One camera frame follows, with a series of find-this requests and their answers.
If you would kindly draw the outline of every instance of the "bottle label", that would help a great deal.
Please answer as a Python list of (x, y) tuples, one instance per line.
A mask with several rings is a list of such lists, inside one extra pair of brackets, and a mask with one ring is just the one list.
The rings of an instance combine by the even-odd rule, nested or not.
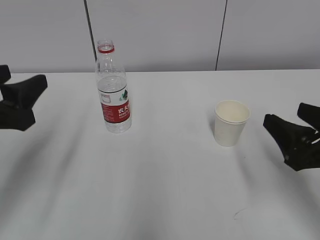
[(116, 92), (99, 91), (103, 117), (112, 124), (122, 123), (130, 117), (127, 87)]

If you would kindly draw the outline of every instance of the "gray wall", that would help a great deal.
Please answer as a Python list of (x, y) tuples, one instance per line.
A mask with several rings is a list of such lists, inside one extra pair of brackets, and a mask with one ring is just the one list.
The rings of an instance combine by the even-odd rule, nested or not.
[(83, 2), (1, 0), (1, 64), (16, 73), (93, 71)]
[(228, 0), (218, 70), (320, 68), (319, 0)]
[[(228, 0), (224, 25), (226, 0), (87, 5), (94, 40), (113, 39), (127, 71), (320, 68), (319, 0)], [(12, 72), (94, 70), (82, 0), (2, 0), (0, 33)]]

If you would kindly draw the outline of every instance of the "table surface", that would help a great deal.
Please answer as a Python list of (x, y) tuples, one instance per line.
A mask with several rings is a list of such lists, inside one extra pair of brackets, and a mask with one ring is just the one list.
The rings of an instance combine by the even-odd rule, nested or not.
[[(319, 239), (320, 170), (286, 166), (263, 120), (305, 125), (320, 70), (130, 72), (122, 134), (105, 128), (93, 73), (46, 76), (36, 124), (1, 130), (1, 240)], [(212, 133), (228, 99), (251, 109), (230, 148)]]

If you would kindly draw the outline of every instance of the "transparent bottle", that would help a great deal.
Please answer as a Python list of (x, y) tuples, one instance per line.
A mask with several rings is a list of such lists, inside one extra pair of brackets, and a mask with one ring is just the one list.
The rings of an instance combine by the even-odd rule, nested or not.
[(131, 127), (125, 68), (115, 57), (111, 40), (99, 40), (97, 49), (95, 76), (105, 126), (112, 133), (123, 133)]

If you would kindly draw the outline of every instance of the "red label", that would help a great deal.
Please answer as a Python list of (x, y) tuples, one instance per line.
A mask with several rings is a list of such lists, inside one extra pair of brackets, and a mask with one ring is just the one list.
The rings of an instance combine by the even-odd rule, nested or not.
[(104, 120), (112, 124), (122, 123), (130, 117), (129, 100), (122, 105), (110, 106), (101, 103)]

